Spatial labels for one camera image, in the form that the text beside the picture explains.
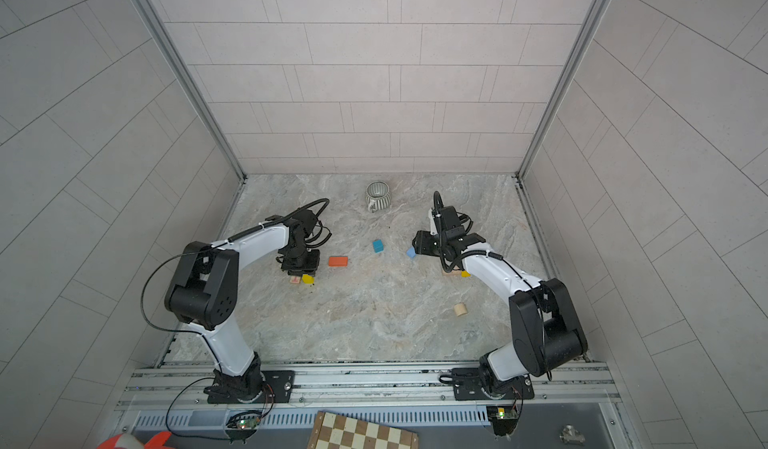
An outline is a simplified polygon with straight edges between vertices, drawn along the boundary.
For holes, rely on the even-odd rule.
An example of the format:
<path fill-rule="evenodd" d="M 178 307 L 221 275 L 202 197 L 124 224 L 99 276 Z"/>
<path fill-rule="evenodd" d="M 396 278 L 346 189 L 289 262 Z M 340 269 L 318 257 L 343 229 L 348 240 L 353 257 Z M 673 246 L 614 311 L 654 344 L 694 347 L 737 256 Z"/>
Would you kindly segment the red wooden block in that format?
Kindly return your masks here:
<path fill-rule="evenodd" d="M 347 267 L 349 259 L 347 256 L 331 256 L 328 259 L 329 267 Z"/>

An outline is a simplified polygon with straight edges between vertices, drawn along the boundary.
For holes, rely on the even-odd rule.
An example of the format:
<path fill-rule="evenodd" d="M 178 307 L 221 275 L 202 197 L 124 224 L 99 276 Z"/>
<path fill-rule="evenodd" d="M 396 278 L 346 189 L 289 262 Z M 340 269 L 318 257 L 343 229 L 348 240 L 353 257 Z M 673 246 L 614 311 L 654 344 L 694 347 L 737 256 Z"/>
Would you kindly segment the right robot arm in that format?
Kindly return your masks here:
<path fill-rule="evenodd" d="M 463 270 L 509 306 L 512 338 L 479 360 L 477 380 L 491 397 L 515 389 L 527 376 L 551 372 L 588 350 L 588 341 L 566 285 L 530 275 L 470 231 L 471 218 L 452 206 L 429 211 L 430 228 L 412 241 L 418 255 L 436 257 L 446 273 Z"/>

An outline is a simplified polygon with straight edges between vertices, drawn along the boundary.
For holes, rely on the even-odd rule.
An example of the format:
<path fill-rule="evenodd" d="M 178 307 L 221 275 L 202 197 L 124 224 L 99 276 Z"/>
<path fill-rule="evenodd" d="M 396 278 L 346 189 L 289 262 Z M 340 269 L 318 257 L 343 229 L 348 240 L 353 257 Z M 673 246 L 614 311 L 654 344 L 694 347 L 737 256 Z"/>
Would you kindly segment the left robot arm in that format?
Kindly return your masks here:
<path fill-rule="evenodd" d="M 210 404 L 249 403 L 267 390 L 258 353 L 245 341 L 234 317 L 239 273 L 275 253 L 291 276 L 314 275 L 319 266 L 322 223 L 309 209 L 271 217 L 226 240 L 194 241 L 180 257 L 166 292 L 165 308 L 200 335 L 214 357 Z"/>

